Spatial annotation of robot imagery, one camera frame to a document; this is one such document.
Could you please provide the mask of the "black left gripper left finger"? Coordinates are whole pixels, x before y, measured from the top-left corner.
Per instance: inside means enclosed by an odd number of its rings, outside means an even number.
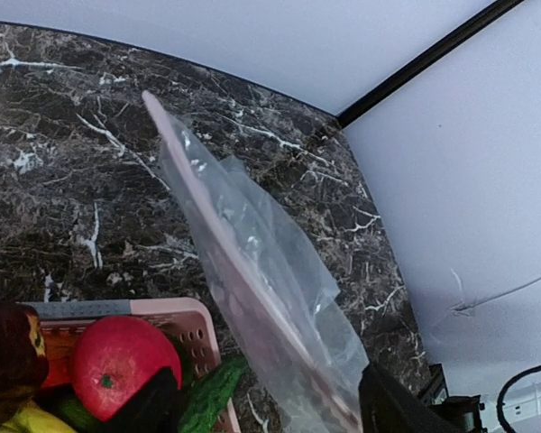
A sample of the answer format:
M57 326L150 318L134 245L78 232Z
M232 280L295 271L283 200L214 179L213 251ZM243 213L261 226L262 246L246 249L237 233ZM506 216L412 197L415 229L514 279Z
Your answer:
M181 415L179 384L169 367L161 368L108 421L102 432L178 432Z

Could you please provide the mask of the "clear dotted zip top bag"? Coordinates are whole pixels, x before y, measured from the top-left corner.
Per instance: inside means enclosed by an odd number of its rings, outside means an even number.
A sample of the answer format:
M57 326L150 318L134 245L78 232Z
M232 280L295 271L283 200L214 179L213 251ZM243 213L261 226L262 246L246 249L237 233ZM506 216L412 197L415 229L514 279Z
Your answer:
M287 432L359 432L361 339L306 234L235 157L218 160L151 93L164 178L213 299Z

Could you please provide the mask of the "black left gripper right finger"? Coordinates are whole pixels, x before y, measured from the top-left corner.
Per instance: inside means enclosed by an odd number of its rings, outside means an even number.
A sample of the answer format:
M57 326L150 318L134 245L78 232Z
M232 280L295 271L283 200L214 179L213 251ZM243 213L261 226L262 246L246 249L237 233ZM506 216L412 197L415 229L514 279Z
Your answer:
M368 433L457 433L377 363L369 363L359 384L362 431Z

